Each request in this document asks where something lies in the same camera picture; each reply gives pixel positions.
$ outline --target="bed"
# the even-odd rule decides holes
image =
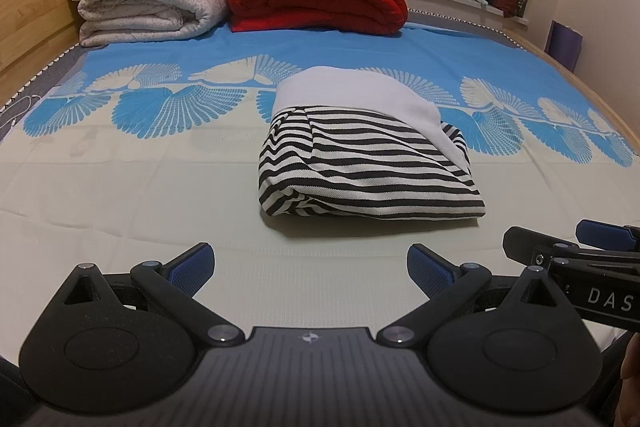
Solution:
[[[33,21],[50,20],[47,2],[66,16],[41,32],[18,17],[22,40],[14,35],[0,75],[4,91],[10,82],[18,91],[0,113],[0,302],[9,326],[0,353],[14,362],[50,296],[86,261],[118,273],[207,241],[216,272],[196,299],[246,333],[257,325],[375,333],[425,300],[406,270],[412,243],[516,275],[522,267],[500,247],[510,226],[575,240],[583,218],[640,223],[635,135],[516,36],[413,12],[394,38],[232,34],[222,25],[190,41],[87,51],[68,47],[72,6],[39,0]],[[28,80],[39,57],[57,58]],[[262,213],[257,157],[275,87],[317,65],[378,71],[435,102],[465,134],[486,215],[381,223]],[[601,347],[618,334],[590,329]]]

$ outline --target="wooden bed frame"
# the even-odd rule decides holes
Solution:
[[[0,0],[0,107],[33,75],[78,42],[81,20],[70,0]],[[514,32],[524,49],[551,64],[579,90],[640,153],[640,137],[577,76]]]

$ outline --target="folded striped shirt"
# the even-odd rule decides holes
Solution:
[[[258,165],[264,211],[299,216],[463,219],[484,215],[465,140],[443,123],[466,171],[398,119],[367,109],[291,107],[274,115]]]

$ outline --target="blue patterned bedsheet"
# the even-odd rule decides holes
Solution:
[[[55,133],[117,97],[111,121],[140,139],[182,133],[232,111],[255,89],[270,121],[275,89],[312,66],[375,70],[440,107],[468,146],[514,155],[528,130],[576,163],[599,150],[623,167],[631,147],[551,66],[526,51],[471,34],[408,25],[381,38],[328,30],[232,34],[228,26],[189,41],[112,44],[24,119],[28,136]]]

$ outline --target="blue gripper pad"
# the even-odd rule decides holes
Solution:
[[[213,249],[200,243],[165,265],[165,278],[188,296],[193,297],[213,275]]]
[[[424,245],[412,245],[406,256],[409,277],[429,298],[433,298],[461,276],[460,268]]]
[[[629,229],[583,219],[575,227],[575,237],[584,245],[613,251],[636,251],[638,240]]]

